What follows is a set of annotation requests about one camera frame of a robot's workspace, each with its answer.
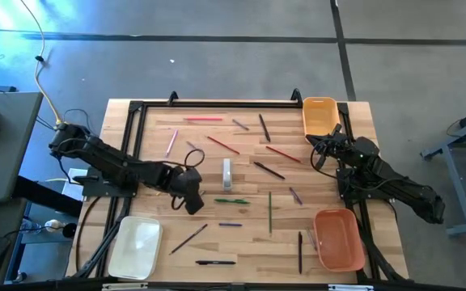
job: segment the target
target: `wooden tabletop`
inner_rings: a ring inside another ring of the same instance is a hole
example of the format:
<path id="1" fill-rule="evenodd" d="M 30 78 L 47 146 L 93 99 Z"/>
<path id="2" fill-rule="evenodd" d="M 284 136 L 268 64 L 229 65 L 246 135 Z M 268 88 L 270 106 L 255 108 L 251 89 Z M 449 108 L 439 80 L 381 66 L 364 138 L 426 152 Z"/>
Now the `wooden tabletop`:
<path id="1" fill-rule="evenodd" d="M 128 99 L 110 99 L 101 138 L 111 146 L 121 147 Z M 354 136 L 365 136 L 375 143 L 375 128 L 369 103 L 351 102 L 349 115 Z M 264 117 L 271 142 L 266 141 L 258 114 Z M 219 116 L 222 121 L 184 120 L 186 116 Z M 231 122 L 235 118 L 250 128 L 246 131 Z M 138 118 L 134 121 L 130 145 L 133 145 Z M 330 272 L 305 234 L 313 229 L 312 218 L 323 209 L 344 208 L 338 198 L 335 180 L 315 172 L 309 163 L 311 145 L 305 141 L 301 109 L 252 108 L 149 108 L 143 133 L 141 160 L 165 159 L 164 154 L 175 129 L 179 134 L 169 160 L 183 162 L 191 150 L 186 141 L 205 151 L 205 161 L 197 167 L 202 176 L 201 190 L 205 206 L 190 216 L 182 208 L 172 210 L 168 194 L 140 186 L 133 199 L 131 216 L 154 218 L 163 227 L 163 237 L 154 273 L 148 281 L 253 282 L 253 283 L 354 283 L 354 272 Z M 235 154 L 206 136 L 214 137 L 240 154 Z M 301 163 L 269 151 L 266 145 L 282 150 Z M 189 159 L 189 164 L 199 159 Z M 222 190 L 222 161 L 230 158 L 233 189 Z M 252 162 L 262 162 L 284 175 L 280 180 Z M 333 174 L 337 163 L 329 158 L 323 170 Z M 292 187 L 303 201 L 300 206 L 289 192 Z M 268 193 L 273 198 L 273 233 L 269 233 Z M 219 204 L 215 198 L 245 199 L 250 205 Z M 89 202 L 84 203 L 81 217 Z M 87 217 L 80 242 L 83 264 L 102 239 L 109 205 L 102 198 Z M 389 263 L 408 277 L 404 254 L 393 211 L 382 201 L 369 200 L 368 210 L 375 244 Z M 242 227 L 221 227 L 219 222 L 236 222 Z M 180 248 L 170 251 L 205 223 L 208 227 Z M 298 231 L 302 231 L 303 274 L 298 271 Z M 198 259 L 233 260 L 234 266 L 199 266 Z M 66 275 L 74 273 L 74 245 Z"/>

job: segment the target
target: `orange plastic bin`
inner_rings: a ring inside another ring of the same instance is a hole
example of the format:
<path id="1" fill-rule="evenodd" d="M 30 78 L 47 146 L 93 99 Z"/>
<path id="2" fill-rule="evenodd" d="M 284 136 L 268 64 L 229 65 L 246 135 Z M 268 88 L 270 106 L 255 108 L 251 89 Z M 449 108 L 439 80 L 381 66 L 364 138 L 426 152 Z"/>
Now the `orange plastic bin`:
<path id="1" fill-rule="evenodd" d="M 305 135 L 327 135 L 340 123 L 336 100 L 330 97 L 308 97 L 303 101 Z"/>
<path id="2" fill-rule="evenodd" d="M 350 210 L 319 211 L 314 219 L 314 231 L 320 262 L 329 271 L 351 272 L 364 266 L 357 221 Z"/>

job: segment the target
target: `red pen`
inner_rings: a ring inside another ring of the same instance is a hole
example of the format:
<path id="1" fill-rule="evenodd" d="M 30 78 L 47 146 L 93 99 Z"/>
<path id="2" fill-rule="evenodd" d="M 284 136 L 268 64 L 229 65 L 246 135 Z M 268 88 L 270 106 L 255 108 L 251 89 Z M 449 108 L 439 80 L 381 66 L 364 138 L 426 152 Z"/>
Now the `red pen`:
<path id="1" fill-rule="evenodd" d="M 236 153 L 236 154 L 240 154 L 238 151 L 233 150 L 231 147 L 229 147 L 229 146 L 227 146 L 227 145 L 224 145 L 224 144 L 221 143 L 220 141 L 217 141 L 216 139 L 214 139 L 214 138 L 212 138 L 212 137 L 208 137 L 208 138 L 209 138 L 210 140 L 212 140 L 212 141 L 217 142 L 219 145 L 221 145 L 221 146 L 227 148 L 228 150 L 230 150 L 230 151 L 232 151 L 232 152 L 234 152 L 234 153 Z"/>
<path id="2" fill-rule="evenodd" d="M 279 154 L 281 154 L 282 156 L 288 157 L 288 158 L 290 158 L 290 159 L 293 160 L 293 161 L 301 162 L 301 161 L 298 160 L 297 158 L 291 157 L 290 155 L 285 154 L 285 153 L 281 152 L 280 150 L 276 150 L 276 149 L 274 149 L 274 148 L 272 148 L 272 147 L 270 147 L 270 146 L 268 146 L 268 145 L 266 145 L 265 147 L 266 147 L 267 149 L 269 149 L 269 150 L 272 150 L 272 151 L 275 152 L 275 153 L 279 153 Z"/>
<path id="3" fill-rule="evenodd" d="M 222 117 L 206 117 L 206 116 L 190 116 L 185 117 L 186 120 L 222 120 Z"/>

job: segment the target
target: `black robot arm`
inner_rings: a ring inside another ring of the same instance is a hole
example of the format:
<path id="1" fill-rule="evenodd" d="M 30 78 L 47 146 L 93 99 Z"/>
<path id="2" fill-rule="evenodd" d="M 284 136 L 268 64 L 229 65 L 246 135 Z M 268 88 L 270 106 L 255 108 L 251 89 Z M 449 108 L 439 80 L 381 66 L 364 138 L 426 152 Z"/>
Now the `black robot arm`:
<path id="1" fill-rule="evenodd" d="M 317 171 L 320 171 L 327 157 L 336 158 L 351 168 L 344 171 L 340 178 L 334 178 L 347 183 L 357 199 L 397 199 L 409 205 L 425 221 L 443 223 L 445 204 L 433 188 L 395 172 L 380 158 L 379 148 L 373 141 L 365 137 L 351 141 L 340 131 L 338 124 L 327 136 L 307 135 L 314 150 L 320 154 L 318 162 L 312 164 Z"/>
<path id="2" fill-rule="evenodd" d="M 118 188 L 127 188 L 137 182 L 148 188 L 169 193 L 174 199 L 184 199 L 189 214 L 204 206 L 199 196 L 202 181 L 195 167 L 169 166 L 165 162 L 140 161 L 92 136 L 87 128 L 75 124 L 60 124 L 52 142 L 51 155 L 80 158 L 102 172 L 103 179 Z"/>

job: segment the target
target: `concrete floor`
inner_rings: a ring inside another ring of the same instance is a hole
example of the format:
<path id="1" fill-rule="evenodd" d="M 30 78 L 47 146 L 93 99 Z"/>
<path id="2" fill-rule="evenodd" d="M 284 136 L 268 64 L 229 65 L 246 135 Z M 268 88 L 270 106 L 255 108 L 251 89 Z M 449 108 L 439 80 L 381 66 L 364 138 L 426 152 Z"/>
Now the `concrete floor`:
<path id="1" fill-rule="evenodd" d="M 151 36 L 335 37 L 329 0 L 28 0 L 47 32 Z M 338 0 L 345 37 L 466 40 L 466 0 Z M 36 31 L 19 2 L 0 0 L 0 29 Z M 100 131 L 109 98 L 347 100 L 337 44 L 47 40 L 40 76 L 60 112 L 83 108 Z M 36 91 L 33 57 L 40 41 L 0 38 L 0 84 Z M 466 116 L 466 46 L 348 44 L 356 99 L 371 103 L 382 156 L 397 171 L 428 183 L 447 203 L 445 226 L 428 225 L 397 203 L 409 275 L 429 284 L 466 287 L 466 235 L 445 227 L 464 221 L 441 158 L 418 153 L 443 140 Z M 53 123 L 43 103 L 40 115 Z M 73 112 L 68 120 L 85 123 Z M 21 173 L 61 177 L 37 125 Z M 66 167 L 83 167 L 66 161 Z"/>

